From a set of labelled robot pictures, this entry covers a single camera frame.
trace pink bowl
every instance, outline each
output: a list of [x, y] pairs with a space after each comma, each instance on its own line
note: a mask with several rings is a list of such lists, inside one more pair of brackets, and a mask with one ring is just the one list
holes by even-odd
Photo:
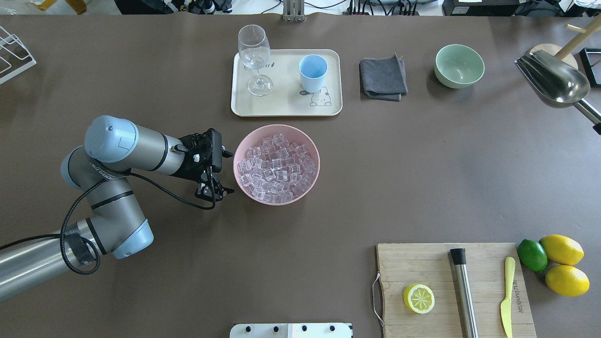
[[[245, 189], [245, 187], [242, 185], [242, 182], [240, 182], [240, 177], [239, 177], [240, 173], [238, 172], [237, 166], [240, 161], [242, 161], [243, 159], [246, 158], [246, 151], [249, 148], [258, 147], [258, 146], [262, 145], [263, 138], [272, 137], [277, 133], [282, 133], [282, 135], [284, 137], [286, 137], [286, 139], [288, 141], [290, 141], [291, 143], [297, 142], [298, 144], [306, 145], [308, 154], [310, 155], [311, 159], [313, 159], [313, 161], [315, 162], [315, 166], [317, 168], [317, 174], [315, 175], [315, 179], [313, 180], [313, 183], [311, 184], [309, 189], [307, 189], [307, 191], [305, 191], [299, 197], [296, 197], [292, 201], [288, 201], [288, 202], [284, 202], [284, 203], [268, 203], [268, 202], [263, 202], [263, 201], [257, 200], [250, 192], [248, 192]], [[311, 188], [313, 188], [313, 186], [315, 185], [315, 182], [317, 181], [317, 178], [319, 177], [319, 168], [321, 166], [321, 161], [319, 159], [319, 152], [317, 151], [317, 147], [315, 146], [315, 143], [313, 143], [311, 138], [309, 136], [307, 136], [307, 134], [303, 133], [300, 129], [294, 128], [293, 126], [287, 126], [286, 124], [270, 124], [268, 126], [263, 126], [261, 128], [258, 128], [258, 129], [255, 129], [254, 131], [252, 131], [250, 134], [248, 134], [246, 137], [244, 137], [244, 140], [242, 140], [242, 142], [240, 142], [240, 144], [238, 145], [238, 148], [236, 149], [236, 152], [234, 154], [233, 162], [234, 162], [234, 176], [236, 177], [236, 182], [238, 183], [238, 186], [240, 187], [240, 189], [248, 197], [252, 198], [253, 200], [255, 200], [259, 203], [263, 203], [263, 204], [267, 204], [267, 205], [274, 205], [274, 206], [290, 204], [292, 202], [300, 200], [304, 195], [306, 195], [311, 190]]]

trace bowl of ice cubes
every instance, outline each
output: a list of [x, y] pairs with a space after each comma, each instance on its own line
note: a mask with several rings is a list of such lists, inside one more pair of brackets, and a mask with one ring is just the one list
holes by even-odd
[[270, 124], [248, 134], [234, 154], [240, 189], [272, 206], [298, 201], [319, 176], [319, 152], [307, 134], [286, 124]]

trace light blue cup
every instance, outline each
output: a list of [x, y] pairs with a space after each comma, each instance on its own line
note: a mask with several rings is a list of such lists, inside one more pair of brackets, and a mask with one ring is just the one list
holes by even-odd
[[465, 88], [482, 78], [484, 75], [484, 61], [470, 47], [448, 45], [436, 54], [434, 73], [438, 81], [447, 87]]
[[303, 57], [299, 63], [302, 88], [309, 93], [318, 92], [326, 80], [327, 71], [328, 63], [319, 55], [311, 54]]

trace brown table surface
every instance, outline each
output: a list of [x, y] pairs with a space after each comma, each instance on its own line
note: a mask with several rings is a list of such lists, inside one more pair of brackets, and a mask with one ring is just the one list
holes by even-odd
[[[215, 128], [234, 151], [250, 131], [285, 123], [317, 144], [322, 168], [301, 201], [268, 207], [239, 190], [215, 210], [130, 180], [155, 239], [90, 276], [64, 274], [0, 304], [1, 337], [227, 337], [236, 323], [351, 322], [379, 337], [371, 310], [381, 242], [516, 242], [560, 233], [586, 252], [591, 279], [567, 298], [525, 272], [539, 337], [601, 331], [601, 137], [575, 108], [538, 99], [513, 61], [567, 43], [590, 19], [524, 17], [2, 16], [38, 64], [0, 86], [0, 239], [57, 230], [80, 194], [59, 175], [99, 115], [181, 137]], [[230, 110], [236, 34], [265, 27], [274, 49], [333, 49], [344, 108], [329, 118], [240, 118]], [[601, 35], [584, 46], [598, 47]], [[451, 90], [433, 73], [444, 45], [486, 63]], [[362, 58], [396, 52], [400, 103], [370, 100]], [[601, 107], [593, 89], [587, 99]], [[219, 177], [237, 188], [231, 160]], [[194, 184], [148, 174], [193, 199]], [[87, 203], [72, 220], [91, 215]]]

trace folded napkin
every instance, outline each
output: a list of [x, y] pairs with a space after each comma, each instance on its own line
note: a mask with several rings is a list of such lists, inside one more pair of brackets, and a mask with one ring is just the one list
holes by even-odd
[[363, 91], [372, 99], [401, 101], [401, 94], [407, 93], [405, 65], [396, 53], [390, 59], [363, 59], [359, 71]]

